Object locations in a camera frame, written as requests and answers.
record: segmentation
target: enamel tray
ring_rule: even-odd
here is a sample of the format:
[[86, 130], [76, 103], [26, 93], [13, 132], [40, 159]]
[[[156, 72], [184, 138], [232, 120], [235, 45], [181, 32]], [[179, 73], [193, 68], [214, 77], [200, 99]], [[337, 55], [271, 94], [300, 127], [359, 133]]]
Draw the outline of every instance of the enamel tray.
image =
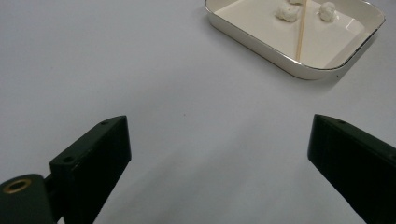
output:
[[288, 0], [205, 0], [205, 6], [210, 23], [224, 34], [296, 77], [319, 79], [343, 75], [385, 21], [381, 10], [361, 0], [330, 0], [336, 18], [323, 21], [318, 9], [327, 1], [308, 0], [299, 62], [294, 58], [300, 19], [287, 22], [275, 16]]

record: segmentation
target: white table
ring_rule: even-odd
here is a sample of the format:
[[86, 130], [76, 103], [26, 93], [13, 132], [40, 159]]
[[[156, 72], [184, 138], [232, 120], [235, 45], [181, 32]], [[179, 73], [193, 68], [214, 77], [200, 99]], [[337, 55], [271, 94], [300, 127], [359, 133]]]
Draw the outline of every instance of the white table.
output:
[[203, 0], [3, 1], [0, 182], [47, 176], [126, 115], [133, 158], [97, 224], [364, 223], [306, 153], [314, 114], [396, 146], [396, 4], [372, 3], [373, 45], [305, 81], [213, 28]]

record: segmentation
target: wooden stick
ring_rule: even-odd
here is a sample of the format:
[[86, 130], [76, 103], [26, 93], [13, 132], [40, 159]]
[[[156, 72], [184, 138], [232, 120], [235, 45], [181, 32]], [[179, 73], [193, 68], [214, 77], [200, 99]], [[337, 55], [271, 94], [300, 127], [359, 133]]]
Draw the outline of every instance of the wooden stick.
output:
[[298, 35], [298, 43], [297, 43], [297, 53], [296, 53], [296, 60], [299, 62], [301, 57], [301, 48], [303, 45], [303, 35], [304, 35], [304, 24], [305, 24], [305, 12], [306, 12], [306, 5], [308, 0], [303, 1], [303, 12], [301, 15], [300, 20], [300, 33]]

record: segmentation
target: cotton ball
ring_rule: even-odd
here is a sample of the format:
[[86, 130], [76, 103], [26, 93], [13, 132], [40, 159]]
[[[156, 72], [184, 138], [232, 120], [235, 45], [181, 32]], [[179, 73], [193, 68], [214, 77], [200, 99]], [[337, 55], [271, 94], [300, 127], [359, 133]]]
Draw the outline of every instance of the cotton ball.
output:
[[291, 4], [302, 4], [304, 0], [289, 0]]
[[276, 16], [285, 21], [296, 21], [300, 8], [291, 6], [287, 3], [282, 3], [277, 9]]
[[319, 16], [324, 21], [334, 21], [335, 5], [331, 2], [323, 3], [319, 9]]

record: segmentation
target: white tray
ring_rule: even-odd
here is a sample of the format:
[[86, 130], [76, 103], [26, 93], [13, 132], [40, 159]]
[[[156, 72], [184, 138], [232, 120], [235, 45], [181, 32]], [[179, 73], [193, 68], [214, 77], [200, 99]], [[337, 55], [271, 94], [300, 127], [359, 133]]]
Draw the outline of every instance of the white tray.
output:
[[205, 0], [205, 6], [214, 27], [296, 77], [343, 75], [369, 46], [385, 15], [361, 0], [332, 0], [337, 17], [328, 22], [318, 14], [328, 0], [308, 1], [299, 62], [294, 58], [300, 19], [275, 16], [287, 0]]

